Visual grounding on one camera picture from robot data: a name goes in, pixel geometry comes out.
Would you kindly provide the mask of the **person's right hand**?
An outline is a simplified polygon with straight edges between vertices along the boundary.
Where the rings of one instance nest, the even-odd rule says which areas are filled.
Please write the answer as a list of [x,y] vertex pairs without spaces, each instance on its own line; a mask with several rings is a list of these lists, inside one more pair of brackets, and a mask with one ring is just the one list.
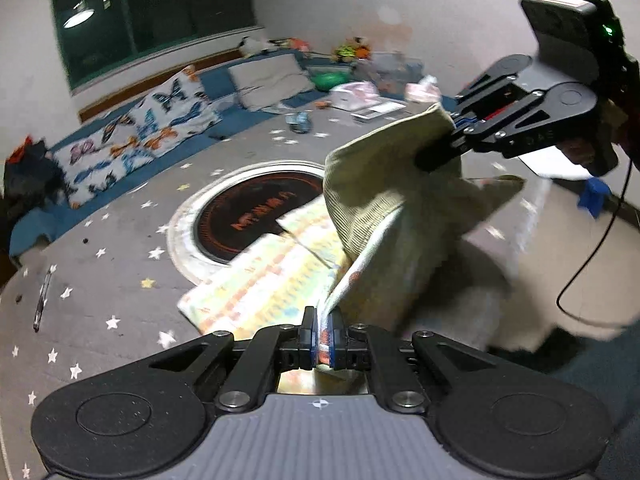
[[596,130],[586,136],[556,144],[556,147],[574,165],[583,166],[594,176],[590,166],[605,154],[613,153],[618,145],[639,169],[639,114],[627,114],[613,101],[602,106],[601,118]]

